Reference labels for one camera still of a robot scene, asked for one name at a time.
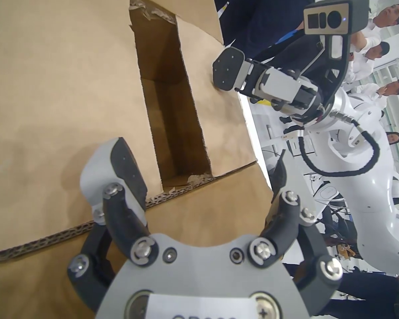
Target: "white wall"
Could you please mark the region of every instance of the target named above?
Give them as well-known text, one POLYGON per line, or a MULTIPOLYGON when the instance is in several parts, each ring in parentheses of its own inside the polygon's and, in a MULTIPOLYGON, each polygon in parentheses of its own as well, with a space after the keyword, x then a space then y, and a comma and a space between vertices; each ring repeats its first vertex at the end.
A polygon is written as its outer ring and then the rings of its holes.
POLYGON ((390 52, 382 58, 375 60, 375 68, 399 58, 399 34, 396 34, 385 41, 390 45, 390 52))

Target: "corrugated cardboard edge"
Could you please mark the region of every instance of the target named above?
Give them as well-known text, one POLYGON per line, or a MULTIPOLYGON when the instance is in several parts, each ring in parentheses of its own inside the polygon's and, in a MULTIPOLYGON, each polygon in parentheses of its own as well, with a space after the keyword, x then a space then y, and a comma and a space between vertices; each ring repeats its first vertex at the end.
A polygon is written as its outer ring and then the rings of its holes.
MULTIPOLYGON (((184 188, 181 188, 179 190, 174 189, 169 193, 162 193, 158 196, 155 196, 153 198, 150 198, 146 201, 146 208, 151 208, 154 207, 156 205, 159 205, 161 203, 164 203, 166 201, 169 201, 170 199, 180 196, 184 193, 187 193, 191 190, 194 190, 197 187, 206 185, 210 182, 213 182, 215 180, 218 179, 224 179, 225 177, 235 174, 240 170, 246 169, 247 167, 250 167, 252 165, 256 164, 256 162, 253 162, 245 167, 242 167, 240 169, 237 169, 227 175, 224 176, 220 176, 220 177, 201 177, 199 179, 191 179, 192 183, 189 186, 186 186, 184 188)), ((7 260, 11 260, 13 258, 17 258, 20 256, 23 256, 25 254, 34 252, 34 251, 38 251, 41 250, 45 247, 48 246, 52 246, 55 245, 57 243, 72 239, 73 237, 76 237, 78 235, 84 234, 89 232, 92 227, 94 225, 94 222, 87 222, 81 225, 76 226, 75 228, 71 228, 65 231, 61 231, 60 233, 54 234, 54 235, 50 235, 47 237, 43 237, 39 240, 36 241, 32 241, 30 243, 26 243, 24 245, 21 246, 16 246, 16 247, 12 247, 11 249, 7 249, 7 250, 3 250, 0 251, 0 262, 2 261, 7 261, 7 260)))

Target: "cable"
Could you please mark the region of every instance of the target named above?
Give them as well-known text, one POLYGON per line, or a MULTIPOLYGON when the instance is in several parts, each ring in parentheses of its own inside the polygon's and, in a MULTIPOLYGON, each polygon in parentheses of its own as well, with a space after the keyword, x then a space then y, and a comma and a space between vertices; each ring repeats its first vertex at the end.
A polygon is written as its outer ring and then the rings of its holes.
POLYGON ((269 151, 269 150, 262 150, 263 152, 270 152, 270 153, 273 153, 274 155, 276 155, 276 156, 280 156, 278 153, 276 153, 276 152, 273 152, 273 151, 269 151))
POLYGON ((368 143, 371 145, 373 154, 371 159, 368 161, 367 164, 365 164, 361 169, 358 170, 349 170, 349 171, 334 171, 334 172, 327 172, 323 171, 319 168, 317 168, 310 158, 308 157, 305 149, 305 142, 304 138, 302 136, 299 137, 299 148, 300 148, 300 153, 302 155, 303 160, 307 164, 307 166, 312 169, 315 173, 318 173, 322 176, 327 176, 327 177, 346 177, 346 176, 358 176, 361 174, 365 174, 369 172, 377 163, 379 155, 380 155, 380 147, 374 140, 374 138, 371 136, 371 134, 361 128, 359 123, 353 118, 350 117, 344 113, 341 112, 332 112, 330 113, 330 117, 336 118, 338 120, 341 120, 345 123, 350 123, 353 124, 360 132, 360 134, 363 136, 363 138, 368 141, 368 143))
POLYGON ((312 196, 315 196, 315 190, 313 189, 313 181, 312 181, 312 179, 310 179, 310 188, 312 189, 312 192, 313 192, 313 195, 312 196))

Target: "camera lens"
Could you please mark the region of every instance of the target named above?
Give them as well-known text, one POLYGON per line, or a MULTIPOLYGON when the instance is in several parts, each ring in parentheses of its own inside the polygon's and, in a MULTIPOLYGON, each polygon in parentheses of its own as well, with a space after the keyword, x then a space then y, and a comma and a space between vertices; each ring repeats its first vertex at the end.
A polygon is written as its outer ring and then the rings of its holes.
POLYGON ((331 11, 328 14, 328 25, 332 29, 337 29, 341 24, 341 14, 338 11, 331 11))

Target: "black cable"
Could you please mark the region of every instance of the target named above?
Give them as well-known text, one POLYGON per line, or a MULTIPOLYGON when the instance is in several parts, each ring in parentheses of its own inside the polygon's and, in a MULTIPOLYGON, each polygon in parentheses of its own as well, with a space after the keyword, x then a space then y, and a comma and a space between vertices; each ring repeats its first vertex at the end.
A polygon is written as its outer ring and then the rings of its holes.
MULTIPOLYGON (((351 122, 355 127, 357 127, 357 128, 359 127, 359 123, 356 120, 352 119, 351 122)), ((300 148, 300 153, 302 155, 302 158, 310 169, 312 169, 315 173, 318 173, 319 175, 322 175, 322 176, 341 178, 341 177, 345 177, 345 176, 358 176, 361 174, 365 174, 365 173, 369 172, 377 163, 379 155, 380 155, 380 147, 369 132, 362 131, 361 129, 359 129, 359 132, 364 137, 364 139, 366 141, 368 141, 368 143, 371 145, 372 150, 373 150, 371 159, 361 169, 349 170, 349 171, 334 171, 334 172, 327 172, 327 171, 318 169, 312 163, 312 161, 310 160, 310 158, 308 157, 308 155, 306 153, 304 138, 299 137, 299 148, 300 148)))
POLYGON ((278 153, 276 153, 276 152, 273 152, 273 151, 269 151, 269 150, 262 150, 263 152, 270 152, 270 153, 273 153, 274 155, 276 155, 276 156, 280 156, 278 153))

